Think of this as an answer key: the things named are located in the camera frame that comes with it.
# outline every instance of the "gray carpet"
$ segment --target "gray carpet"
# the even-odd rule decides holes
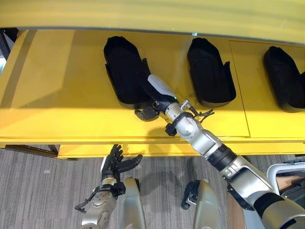
[[[261,170],[288,156],[250,156]],[[100,179],[101,158],[65,161],[0,150],[0,229],[77,229],[74,206],[89,197]],[[202,157],[150,157],[122,177],[140,180],[149,229],[191,229],[194,206],[180,208],[186,185],[208,179],[220,201],[226,228],[226,183]],[[117,210],[110,229],[116,226]]]

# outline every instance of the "yellow shelf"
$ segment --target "yellow shelf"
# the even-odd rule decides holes
[[[161,117],[140,121],[119,104],[104,66],[108,37],[124,36],[148,59],[182,102],[199,111],[186,58],[191,36],[108,31],[26,31],[17,40],[0,78],[0,138],[48,142],[55,139],[169,138]],[[249,136],[228,39],[209,38],[223,62],[231,62],[236,98],[216,108],[204,127],[218,136]]]
[[[303,143],[228,143],[239,155],[303,154]],[[103,157],[112,145],[61,145],[58,158]],[[122,144],[125,156],[199,156],[189,144]]]
[[[0,27],[105,28],[305,44],[303,0],[2,0]]]
[[[152,73],[169,84],[181,102],[187,98],[199,111],[208,110],[196,101],[189,75],[186,53],[192,36],[25,31],[17,39],[0,77],[0,143],[187,147],[179,137],[166,135],[166,121],[161,117],[142,122],[132,110],[120,106],[104,67],[102,51],[107,38],[114,35],[134,43],[141,57],[148,59]],[[223,62],[230,61],[237,96],[228,105],[216,108],[215,114],[204,121],[204,127],[225,143],[305,142],[305,112],[289,114],[277,107],[262,65],[264,52],[270,45],[278,45],[207,38],[218,48]],[[304,71],[305,48],[281,47]]]

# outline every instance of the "robotic hand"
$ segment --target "robotic hand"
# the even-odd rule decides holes
[[[210,162],[227,181],[228,191],[241,207],[256,210],[266,229],[303,228],[304,209],[277,195],[263,173],[202,127],[201,122],[213,114],[212,110],[198,113],[188,100],[180,105],[171,89],[155,75],[150,74],[148,81],[142,80],[141,84],[153,99],[155,114],[163,112],[171,121],[166,126],[166,133],[178,134]]]
[[[142,155],[123,161],[121,146],[114,145],[101,166],[101,184],[97,186],[90,197],[75,209],[84,213],[81,222],[82,229],[106,229],[111,213],[116,206],[119,195],[125,194],[125,185],[120,180],[120,173],[135,168],[142,160]],[[90,204],[86,211],[84,206]]]

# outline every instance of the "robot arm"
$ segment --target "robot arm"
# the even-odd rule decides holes
[[[133,159],[123,160],[121,146],[114,145],[111,152],[104,158],[101,166],[101,184],[97,186],[90,197],[75,209],[84,213],[82,229],[107,229],[111,213],[115,209],[119,195],[125,194],[126,188],[120,181],[120,173],[135,168],[141,161],[142,155]]]
[[[203,129],[201,122],[195,118],[209,116],[212,111],[198,113],[187,100],[179,105],[173,92],[160,78],[150,75],[148,81],[155,89],[147,91],[155,99],[155,108],[172,122],[166,126],[166,132],[169,135],[177,133],[214,166],[227,181],[228,191],[241,207],[256,210],[267,229],[303,228],[304,209],[293,201],[277,195],[263,173],[242,156],[237,156],[210,131]],[[168,96],[171,96],[171,99],[166,102]],[[186,112],[186,107],[193,114]]]

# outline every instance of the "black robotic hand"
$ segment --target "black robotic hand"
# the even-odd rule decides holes
[[[132,170],[142,160],[142,155],[134,157],[133,159],[123,160],[123,150],[120,145],[113,145],[109,155],[104,159],[101,174],[102,180],[106,177],[114,177],[117,182],[120,182],[120,173]]]

